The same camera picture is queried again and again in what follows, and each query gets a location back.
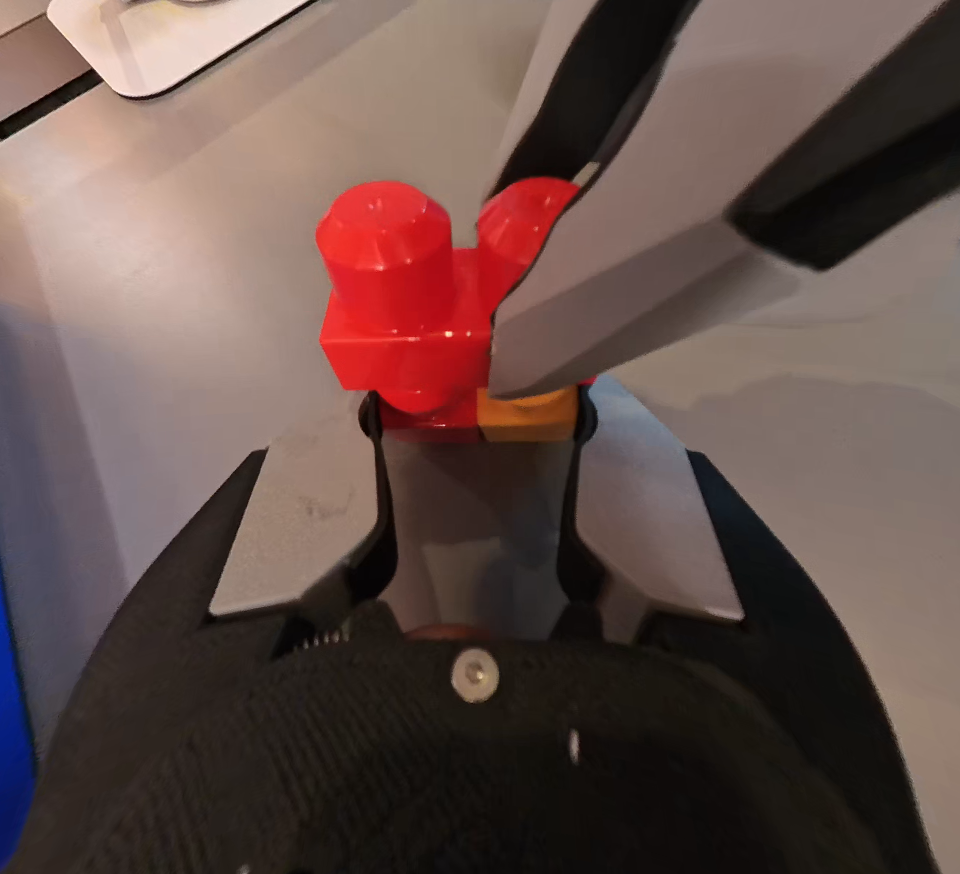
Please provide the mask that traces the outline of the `blue plastic bin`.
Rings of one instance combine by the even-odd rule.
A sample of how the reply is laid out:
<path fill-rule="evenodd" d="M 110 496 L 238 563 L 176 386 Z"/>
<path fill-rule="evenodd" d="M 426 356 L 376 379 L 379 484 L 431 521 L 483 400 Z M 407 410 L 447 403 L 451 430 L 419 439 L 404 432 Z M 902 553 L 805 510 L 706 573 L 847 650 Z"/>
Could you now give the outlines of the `blue plastic bin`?
<path fill-rule="evenodd" d="M 36 783 L 37 756 L 23 687 L 5 579 L 1 579 L 1 839 L 2 854 L 26 820 Z"/>

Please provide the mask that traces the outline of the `orange single-stud block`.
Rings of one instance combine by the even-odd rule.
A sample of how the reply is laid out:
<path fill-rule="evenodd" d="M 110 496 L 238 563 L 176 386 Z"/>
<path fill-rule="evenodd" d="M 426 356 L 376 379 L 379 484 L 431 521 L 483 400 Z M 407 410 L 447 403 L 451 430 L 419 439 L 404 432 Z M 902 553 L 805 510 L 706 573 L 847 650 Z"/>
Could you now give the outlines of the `orange single-stud block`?
<path fill-rule="evenodd" d="M 573 438 L 579 415 L 579 388 L 569 386 L 515 400 L 476 392 L 476 416 L 482 436 L 492 443 L 554 443 Z"/>

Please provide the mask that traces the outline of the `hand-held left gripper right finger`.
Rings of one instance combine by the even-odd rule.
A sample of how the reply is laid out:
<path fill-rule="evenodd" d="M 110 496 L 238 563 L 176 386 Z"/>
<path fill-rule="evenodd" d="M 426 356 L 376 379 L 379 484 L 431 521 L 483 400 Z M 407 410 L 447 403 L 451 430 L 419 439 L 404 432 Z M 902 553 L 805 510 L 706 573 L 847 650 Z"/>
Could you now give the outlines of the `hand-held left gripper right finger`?
<path fill-rule="evenodd" d="M 606 640 L 634 640 L 656 615 L 722 626 L 745 610 L 688 450 L 614 378 L 579 390 L 557 573 Z"/>

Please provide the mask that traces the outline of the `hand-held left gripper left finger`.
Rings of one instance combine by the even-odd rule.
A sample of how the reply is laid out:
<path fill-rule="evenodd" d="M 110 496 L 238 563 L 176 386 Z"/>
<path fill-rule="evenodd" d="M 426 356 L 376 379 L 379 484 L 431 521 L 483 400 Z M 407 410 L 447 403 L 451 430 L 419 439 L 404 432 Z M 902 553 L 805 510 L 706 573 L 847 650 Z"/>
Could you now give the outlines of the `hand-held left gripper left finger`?
<path fill-rule="evenodd" d="M 377 598 L 399 564 L 379 398 L 346 392 L 266 451 L 213 594 L 214 617 Z"/>

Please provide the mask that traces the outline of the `red single-stud block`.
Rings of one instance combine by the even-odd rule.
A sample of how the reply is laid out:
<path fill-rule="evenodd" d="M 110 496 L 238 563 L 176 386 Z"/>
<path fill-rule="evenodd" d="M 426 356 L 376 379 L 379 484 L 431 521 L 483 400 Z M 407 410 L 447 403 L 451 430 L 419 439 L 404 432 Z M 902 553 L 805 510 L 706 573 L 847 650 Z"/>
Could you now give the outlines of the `red single-stud block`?
<path fill-rule="evenodd" d="M 474 444 L 482 440 L 476 388 L 388 389 L 378 391 L 378 399 L 381 427 L 398 441 Z"/>

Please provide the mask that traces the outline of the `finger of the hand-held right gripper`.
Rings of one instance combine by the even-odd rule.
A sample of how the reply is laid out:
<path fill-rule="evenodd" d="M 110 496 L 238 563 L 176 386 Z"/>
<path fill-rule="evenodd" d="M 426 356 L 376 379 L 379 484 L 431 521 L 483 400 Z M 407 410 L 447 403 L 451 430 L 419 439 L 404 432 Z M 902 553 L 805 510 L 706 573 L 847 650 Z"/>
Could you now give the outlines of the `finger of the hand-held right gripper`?
<path fill-rule="evenodd" d="M 702 0 L 552 0 L 486 197 L 531 177 L 573 181 L 623 146 Z"/>
<path fill-rule="evenodd" d="M 958 189 L 835 268 L 751 243 L 727 209 L 945 0 L 702 0 L 618 153 L 493 316 L 489 387 L 523 398 L 737 321 L 871 314 L 958 252 Z"/>

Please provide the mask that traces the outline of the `red two-stud block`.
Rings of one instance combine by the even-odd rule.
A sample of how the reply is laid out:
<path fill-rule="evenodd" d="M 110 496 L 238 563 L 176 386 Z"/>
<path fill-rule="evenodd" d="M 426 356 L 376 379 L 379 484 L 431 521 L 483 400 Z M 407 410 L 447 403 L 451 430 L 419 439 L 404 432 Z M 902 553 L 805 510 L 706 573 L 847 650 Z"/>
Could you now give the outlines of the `red two-stud block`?
<path fill-rule="evenodd" d="M 481 209 L 475 246 L 457 248 L 448 211 L 418 188 L 344 191 L 316 230 L 331 285 L 319 343 L 342 388 L 411 415 L 486 388 L 498 305 L 578 193 L 554 177 L 511 184 Z"/>

